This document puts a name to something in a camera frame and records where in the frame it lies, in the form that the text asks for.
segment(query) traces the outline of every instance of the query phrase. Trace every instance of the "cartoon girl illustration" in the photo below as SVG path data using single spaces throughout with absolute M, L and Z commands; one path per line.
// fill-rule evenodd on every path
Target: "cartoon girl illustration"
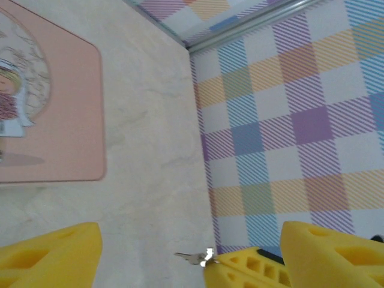
M 24 137 L 25 127 L 34 125 L 25 112 L 28 83 L 19 68 L 0 59 L 0 161 L 3 137 Z

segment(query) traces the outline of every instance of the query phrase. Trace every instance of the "white marble surface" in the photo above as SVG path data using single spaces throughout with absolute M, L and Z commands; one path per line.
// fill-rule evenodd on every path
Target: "white marble surface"
M 94 287 L 203 287 L 173 256 L 214 244 L 188 53 L 121 0 L 17 0 L 98 46 L 107 176 L 0 188 L 0 245 L 97 221 Z

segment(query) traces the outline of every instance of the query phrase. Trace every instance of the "striped pattern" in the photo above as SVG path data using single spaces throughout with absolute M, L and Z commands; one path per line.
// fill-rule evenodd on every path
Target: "striped pattern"
M 312 212 L 312 223 L 334 229 L 336 231 L 354 234 L 350 211 Z
M 209 29 L 205 29 L 199 33 L 194 34 L 193 36 L 188 37 L 187 39 L 183 40 L 183 42 L 184 42 L 184 44 L 190 44 L 190 43 L 196 41 L 197 39 L 200 39 L 203 36 L 209 34 L 210 31 L 211 30 L 209 30 Z
M 379 135 L 380 147 L 384 156 L 384 131 L 378 131 L 377 134 Z
M 349 208 L 341 175 L 305 178 L 310 211 L 338 211 Z
M 200 82 L 197 84 L 197 88 L 202 107 L 218 104 L 224 102 L 226 99 L 222 76 Z
M 217 216 L 245 215 L 240 187 L 213 189 Z
M 305 14 L 291 17 L 274 25 L 273 31 L 279 53 L 294 50 L 311 42 Z
M 221 188 L 210 190 L 214 221 L 218 223 L 217 215 L 222 217 L 221 235 L 220 227 L 215 227 L 218 250 L 222 253 L 245 248 L 247 244 L 269 247 L 277 253 L 278 227 L 282 222 L 309 215 L 314 224 L 347 233 L 354 233 L 356 225 L 356 230 L 362 233 L 365 226 L 353 223 L 349 211 L 384 208 L 381 161 L 370 165 L 367 159 L 362 159 L 358 163 L 359 155 L 365 153 L 384 157 L 384 14 L 381 18 L 376 11 L 368 15 L 368 1 L 346 2 L 350 22 L 344 17 L 335 17 L 330 19 L 334 23 L 324 27 L 314 25 L 314 8 L 308 13 L 311 28 L 308 28 L 305 14 L 273 25 L 263 31 L 260 41 L 252 42 L 260 47 L 268 45 L 270 50 L 255 46 L 252 51 L 247 45 L 248 58 L 243 43 L 250 43 L 246 39 L 250 36 L 257 39 L 257 31 L 218 47 L 220 54 L 217 52 L 214 56 L 220 60 L 221 76 L 212 72 L 211 79 L 195 87 L 198 109 L 226 104 L 232 132 L 231 139 L 229 130 L 224 130 L 228 138 L 225 142 L 233 142 L 235 155 L 211 162 L 210 157 L 232 155 L 232 150 L 223 152 L 231 145 L 220 144 L 222 140 L 215 138 L 223 136 L 208 139 L 212 135 L 204 133 L 203 123 L 200 124 L 208 185 L 212 187 L 211 174 L 214 179 L 222 176 L 221 185 L 217 185 Z M 335 7 L 345 9 L 339 1 L 330 1 L 327 5 L 332 13 L 346 14 L 332 10 Z M 357 11 L 359 5 L 364 7 Z M 339 32 L 334 28 L 339 26 L 346 30 Z M 198 71 L 210 71 L 204 63 L 199 65 Z M 354 81 L 359 84 L 346 87 Z M 276 101 L 284 101 L 284 106 L 274 105 Z M 199 117 L 207 124 L 213 115 L 217 115 L 217 123 L 226 122 L 221 116 L 224 106 L 220 107 L 220 113 L 219 107 L 214 105 L 210 107 L 212 114 Z M 357 148 L 347 146 L 355 143 L 351 137 L 362 142 L 370 137 L 381 146 L 362 147 L 354 153 Z M 291 151 L 286 152 L 290 154 L 281 153 L 279 159 L 269 156 L 278 154 L 282 148 Z M 212 154 L 209 149 L 214 151 L 214 156 L 209 156 Z M 340 161 L 345 171 L 361 172 L 342 174 Z M 282 180 L 270 182 L 271 179 Z M 229 236 L 231 223 L 236 225 L 237 238 Z
M 278 246 L 279 232 L 274 214 L 247 215 L 245 219 L 251 246 Z
M 352 136 L 376 129 L 368 97 L 329 105 L 328 114 L 334 137 Z
M 227 99 L 233 99 L 253 93 L 248 67 L 223 74 L 222 77 Z
M 225 28 L 227 25 L 232 24 L 237 20 L 239 20 L 237 16 L 232 16 L 231 18 L 227 18 L 226 20 L 220 23 L 217 23 L 214 26 L 209 27 L 209 30 L 211 30 L 212 32 L 220 31 L 221 29 Z
M 208 195 L 209 195 L 209 202 L 211 204 L 211 214 L 212 214 L 213 217 L 217 217 L 218 216 L 218 214 L 217 214 L 217 204 L 216 204 L 216 201 L 215 201 L 214 189 L 209 188 L 208 189 Z
M 164 20 L 185 6 L 186 4 L 183 0 L 145 0 L 140 5 L 149 15 L 157 20 Z
M 241 185 L 267 183 L 269 181 L 264 152 L 237 156 L 236 163 Z
M 312 44 L 319 72 L 359 60 L 352 30 L 342 31 Z
M 273 214 L 274 203 L 269 183 L 244 185 L 241 187 L 246 215 Z
M 384 91 L 384 53 L 373 58 L 367 58 L 361 63 L 365 85 L 369 94 Z
M 382 18 L 353 28 L 353 38 L 360 59 L 384 53 L 384 14 Z
M 334 175 L 340 173 L 335 142 L 333 140 L 298 145 L 304 177 Z
M 260 122 L 265 150 L 279 149 L 296 144 L 290 115 Z
M 381 0 L 345 0 L 351 26 L 383 17 L 384 2 Z
M 319 75 L 301 78 L 285 84 L 289 110 L 292 113 L 325 105 Z
M 312 44 L 282 53 L 279 55 L 279 60 L 286 83 L 318 73 Z
M 384 208 L 384 170 L 344 174 L 343 180 L 351 209 Z
M 194 59 L 190 59 L 190 64 L 191 64 L 191 73 L 192 73 L 193 84 L 196 85 L 197 77 L 196 77 L 196 65 L 194 63 Z
M 209 161 L 204 161 L 204 168 L 205 168 L 206 183 L 208 185 L 208 189 L 211 189 L 213 187 L 213 183 L 212 183 L 211 167 L 209 166 Z
M 247 16 L 247 15 L 253 13 L 253 12 L 259 11 L 259 10 L 261 10 L 261 9 L 267 7 L 267 6 L 268 6 L 268 2 L 267 1 L 263 1 L 263 2 L 261 2 L 259 4 L 256 4 L 255 6 L 252 6 L 252 7 L 248 8 L 248 9 L 245 9 L 244 11 L 236 14 L 236 16 L 238 18 L 242 18 L 242 17 Z
M 272 182 L 271 190 L 276 213 L 309 211 L 303 179 Z
M 230 129 L 206 135 L 208 160 L 232 157 L 235 155 L 232 132 Z
M 254 92 L 284 83 L 277 56 L 249 65 L 249 71 Z
M 212 217 L 212 222 L 214 225 L 215 245 L 216 247 L 219 247 L 221 244 L 221 236 L 220 236 L 220 227 L 218 225 L 218 218 Z
M 204 119 L 203 119 L 203 112 L 201 109 L 197 108 L 197 120 L 199 122 L 199 130 L 200 133 L 204 133 Z
M 227 100 L 227 109 L 231 127 L 257 121 L 256 103 L 253 94 Z
M 219 48 L 218 57 L 223 74 L 246 67 L 248 64 L 242 39 Z
M 189 7 L 203 21 L 207 21 L 230 8 L 226 0 L 196 0 Z
M 332 2 L 332 1 L 334 1 L 334 0 L 323 0 L 323 1 L 320 1 L 318 3 L 312 4 L 311 6 L 309 6 L 306 9 L 306 12 L 311 11 L 311 10 L 316 10 L 317 8 L 323 6 L 324 4 L 328 4 L 328 3 Z

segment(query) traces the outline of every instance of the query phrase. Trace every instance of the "checkered pattern wall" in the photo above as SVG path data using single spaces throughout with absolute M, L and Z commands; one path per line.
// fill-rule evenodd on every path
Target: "checkered pattern wall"
M 124 0 L 186 44 L 280 0 Z
M 334 0 L 191 59 L 220 253 L 299 220 L 384 234 L 384 1 Z

